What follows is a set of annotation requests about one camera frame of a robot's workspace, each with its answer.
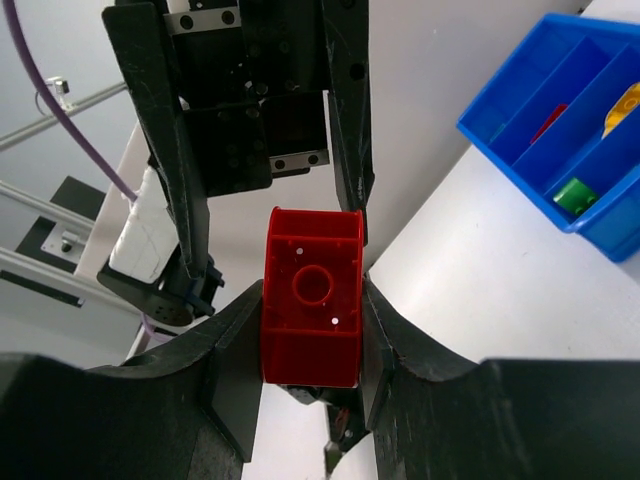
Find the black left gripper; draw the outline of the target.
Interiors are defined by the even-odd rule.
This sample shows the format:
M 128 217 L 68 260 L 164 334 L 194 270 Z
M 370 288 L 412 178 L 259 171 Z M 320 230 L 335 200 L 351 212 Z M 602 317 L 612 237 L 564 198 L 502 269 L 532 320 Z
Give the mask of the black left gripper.
M 206 193 L 264 189 L 328 164 L 328 89 L 339 203 L 366 210 L 374 183 L 369 3 L 190 6 L 166 14 L 164 1 L 117 1 L 102 20 L 159 167 L 183 263 L 199 278 L 208 263 Z

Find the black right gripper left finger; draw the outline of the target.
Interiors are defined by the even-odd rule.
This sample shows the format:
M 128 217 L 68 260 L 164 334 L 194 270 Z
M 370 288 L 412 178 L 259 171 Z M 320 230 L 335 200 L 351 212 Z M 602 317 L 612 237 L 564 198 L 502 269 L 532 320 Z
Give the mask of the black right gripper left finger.
M 262 289 L 119 366 L 3 354 L 2 477 L 240 478 L 263 385 Z

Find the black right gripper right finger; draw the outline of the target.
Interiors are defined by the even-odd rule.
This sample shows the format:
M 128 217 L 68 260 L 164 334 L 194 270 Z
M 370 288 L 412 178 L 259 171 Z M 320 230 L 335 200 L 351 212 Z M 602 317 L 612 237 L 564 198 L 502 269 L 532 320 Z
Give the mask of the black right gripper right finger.
M 382 479 L 635 479 L 639 365 L 472 362 L 362 289 L 361 391 Z

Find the green two-stud brick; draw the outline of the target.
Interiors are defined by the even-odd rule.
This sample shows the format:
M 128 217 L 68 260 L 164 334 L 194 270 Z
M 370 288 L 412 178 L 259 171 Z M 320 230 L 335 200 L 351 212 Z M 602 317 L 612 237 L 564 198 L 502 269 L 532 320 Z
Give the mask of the green two-stud brick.
M 578 178 L 573 177 L 553 196 L 553 201 L 575 217 L 585 213 L 599 200 L 599 195 Z

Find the red long brick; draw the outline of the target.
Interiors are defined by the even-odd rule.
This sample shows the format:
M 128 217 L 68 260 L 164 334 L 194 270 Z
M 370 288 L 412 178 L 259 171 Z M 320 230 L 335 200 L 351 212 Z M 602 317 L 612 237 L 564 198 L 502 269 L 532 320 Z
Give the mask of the red long brick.
M 557 121 L 567 108 L 568 105 L 565 103 L 557 105 L 534 134 L 530 140 L 530 144 L 533 145 Z

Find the yellow arch brick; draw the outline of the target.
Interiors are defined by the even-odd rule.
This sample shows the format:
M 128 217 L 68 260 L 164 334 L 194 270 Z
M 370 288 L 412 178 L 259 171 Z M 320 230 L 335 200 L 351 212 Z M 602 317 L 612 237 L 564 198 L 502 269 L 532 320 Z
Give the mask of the yellow arch brick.
M 640 83 L 631 85 L 607 113 L 604 120 L 602 139 L 608 136 L 638 105 Z

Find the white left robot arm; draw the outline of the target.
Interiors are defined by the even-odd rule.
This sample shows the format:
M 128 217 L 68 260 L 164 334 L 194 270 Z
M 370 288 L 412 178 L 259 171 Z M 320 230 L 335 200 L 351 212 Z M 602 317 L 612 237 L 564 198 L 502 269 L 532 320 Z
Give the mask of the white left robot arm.
M 102 20 L 148 147 L 136 201 L 98 281 L 184 326 L 221 273 L 210 198 L 332 164 L 340 207 L 364 213 L 371 152 L 365 1 L 118 1 Z

